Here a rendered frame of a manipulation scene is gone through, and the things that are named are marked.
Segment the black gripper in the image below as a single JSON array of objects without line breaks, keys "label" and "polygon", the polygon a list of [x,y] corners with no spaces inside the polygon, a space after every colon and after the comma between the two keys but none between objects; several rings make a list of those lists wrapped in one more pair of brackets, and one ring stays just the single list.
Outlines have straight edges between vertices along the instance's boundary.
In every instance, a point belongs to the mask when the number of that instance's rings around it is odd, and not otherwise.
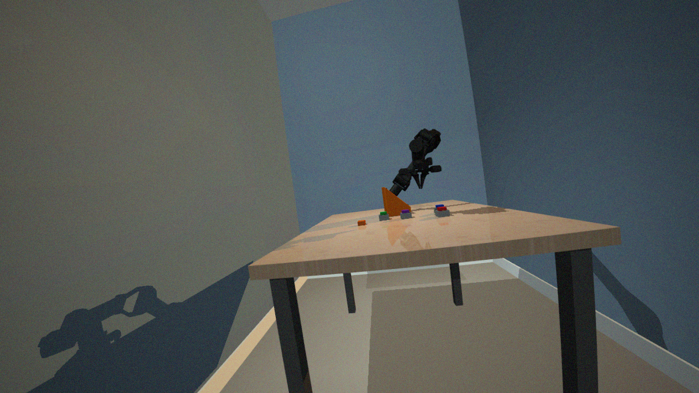
[{"label": "black gripper", "polygon": [[[425,158],[425,155],[412,155],[412,163],[413,163],[413,158],[414,158],[414,157],[417,157],[417,159],[421,159],[421,157],[424,157],[424,158]],[[399,170],[399,176],[404,176],[405,174],[408,174],[408,173],[410,172],[411,176],[413,176],[413,177],[414,177],[414,180],[417,182],[417,186],[418,186],[419,189],[422,189],[422,188],[423,188],[424,180],[425,180],[425,178],[426,178],[426,175],[429,174],[429,171],[430,171],[430,172],[439,172],[439,171],[441,171],[441,167],[440,167],[440,166],[430,166],[428,169],[422,169],[422,170],[415,170],[415,169],[417,169],[417,168],[413,168],[413,169],[402,168],[402,169]],[[421,174],[421,186],[420,186],[420,182],[419,182],[419,174],[418,174],[418,172],[422,172],[422,174]]]}]

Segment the red button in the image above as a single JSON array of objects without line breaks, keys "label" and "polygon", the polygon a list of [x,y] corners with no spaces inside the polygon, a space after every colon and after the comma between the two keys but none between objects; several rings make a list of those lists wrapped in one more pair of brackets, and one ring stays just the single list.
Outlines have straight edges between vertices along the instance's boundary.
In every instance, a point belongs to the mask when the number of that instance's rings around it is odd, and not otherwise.
[{"label": "red button", "polygon": [[440,208],[437,208],[437,211],[435,211],[435,216],[436,217],[448,217],[448,216],[450,216],[450,212],[447,210],[446,207],[440,207]]}]

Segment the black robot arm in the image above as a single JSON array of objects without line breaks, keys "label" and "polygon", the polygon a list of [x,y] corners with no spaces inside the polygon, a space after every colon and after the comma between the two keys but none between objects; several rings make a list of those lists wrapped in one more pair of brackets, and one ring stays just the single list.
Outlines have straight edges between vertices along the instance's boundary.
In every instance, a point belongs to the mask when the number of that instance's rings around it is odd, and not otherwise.
[{"label": "black robot arm", "polygon": [[[436,149],[439,146],[439,143],[440,132],[436,131],[435,129],[429,131],[426,128],[424,128],[414,137],[414,140],[410,142],[409,149],[411,150],[412,155],[425,155],[426,157],[427,154],[431,153],[434,149]],[[428,169],[429,166],[432,164],[432,158],[424,159],[424,157],[421,157],[421,159],[417,159],[417,157],[414,157],[413,163],[411,162],[409,164],[408,169]],[[405,174],[404,176],[399,176],[399,174],[397,174],[393,182],[394,185],[389,191],[391,193],[394,193],[395,196],[398,196],[401,190],[405,191],[410,186],[410,172],[408,174]]]}]

